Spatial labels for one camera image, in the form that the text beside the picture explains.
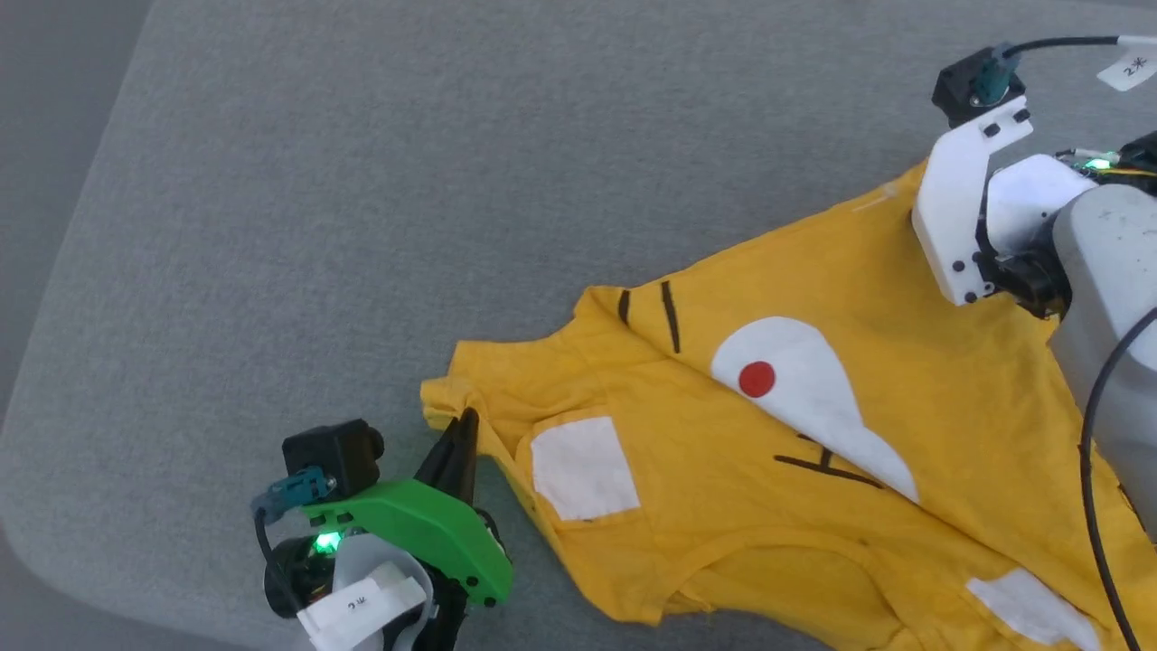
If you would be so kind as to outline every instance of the gray table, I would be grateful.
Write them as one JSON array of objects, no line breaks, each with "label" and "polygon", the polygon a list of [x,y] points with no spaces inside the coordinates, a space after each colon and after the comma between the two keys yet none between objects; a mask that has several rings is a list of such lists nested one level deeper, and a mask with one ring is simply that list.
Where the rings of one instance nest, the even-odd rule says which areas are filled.
[{"label": "gray table", "polygon": [[[246,511],[282,437],[361,416],[385,434],[383,474],[408,474],[434,441],[418,384],[455,341],[546,335],[588,283],[646,281],[887,180],[943,128],[937,69],[982,44],[1121,30],[1157,31],[1157,12],[157,1],[0,436],[3,527],[84,601],[285,644]],[[1093,80],[1111,57],[1027,60],[1040,134],[1020,153],[1157,128],[1157,86]],[[742,614],[613,623],[493,468],[478,495],[517,579],[463,649],[816,648]]]}]

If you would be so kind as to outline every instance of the gray robot arm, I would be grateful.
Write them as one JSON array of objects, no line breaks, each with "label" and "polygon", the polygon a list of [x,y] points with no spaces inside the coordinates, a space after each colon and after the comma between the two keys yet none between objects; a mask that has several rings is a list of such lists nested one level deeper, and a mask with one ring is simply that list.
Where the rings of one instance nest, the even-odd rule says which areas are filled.
[{"label": "gray robot arm", "polygon": [[[1157,306],[1157,199],[1126,185],[1095,187],[1061,208],[1052,238],[1071,303],[1049,348],[1084,409],[1110,353]],[[1157,327],[1108,377],[1093,438],[1157,542]]]},{"label": "gray robot arm", "polygon": [[[1110,353],[1157,305],[1157,199],[1126,185],[1097,185],[1045,155],[989,177],[989,157],[1031,132],[1019,97],[941,136],[913,225],[952,303],[1003,289],[1037,316],[1062,315],[1049,346],[1084,409]],[[1110,378],[1095,439],[1157,542],[1152,331],[1134,342]]]}]

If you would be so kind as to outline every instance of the white tape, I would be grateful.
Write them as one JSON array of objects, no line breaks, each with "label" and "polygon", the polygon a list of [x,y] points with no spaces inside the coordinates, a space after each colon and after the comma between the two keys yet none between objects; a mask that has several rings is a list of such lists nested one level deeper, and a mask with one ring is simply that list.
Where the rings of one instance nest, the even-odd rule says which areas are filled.
[{"label": "white tape", "polygon": [[1141,37],[1121,37],[1126,45],[1125,56],[1108,66],[1097,79],[1125,93],[1141,86],[1154,74],[1157,74],[1157,43]]},{"label": "white tape", "polygon": [[426,591],[418,582],[386,565],[297,613],[317,651],[349,651],[374,631],[426,604]]}]

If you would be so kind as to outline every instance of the green led light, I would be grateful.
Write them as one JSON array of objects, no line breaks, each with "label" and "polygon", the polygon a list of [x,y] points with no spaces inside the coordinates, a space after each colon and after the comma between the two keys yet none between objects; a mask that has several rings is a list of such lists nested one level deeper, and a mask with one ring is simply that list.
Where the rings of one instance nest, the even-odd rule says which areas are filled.
[{"label": "green led light", "polygon": [[318,554],[333,554],[338,550],[338,545],[341,545],[341,534],[338,532],[320,534],[317,540],[314,541],[314,552]]}]

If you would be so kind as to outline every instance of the red dot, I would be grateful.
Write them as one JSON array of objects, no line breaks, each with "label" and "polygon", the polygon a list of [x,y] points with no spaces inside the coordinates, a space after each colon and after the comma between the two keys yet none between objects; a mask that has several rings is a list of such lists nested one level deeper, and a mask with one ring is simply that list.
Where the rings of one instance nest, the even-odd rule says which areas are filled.
[{"label": "red dot", "polygon": [[766,362],[752,362],[739,372],[739,391],[750,398],[762,398],[775,386],[775,370]]}]

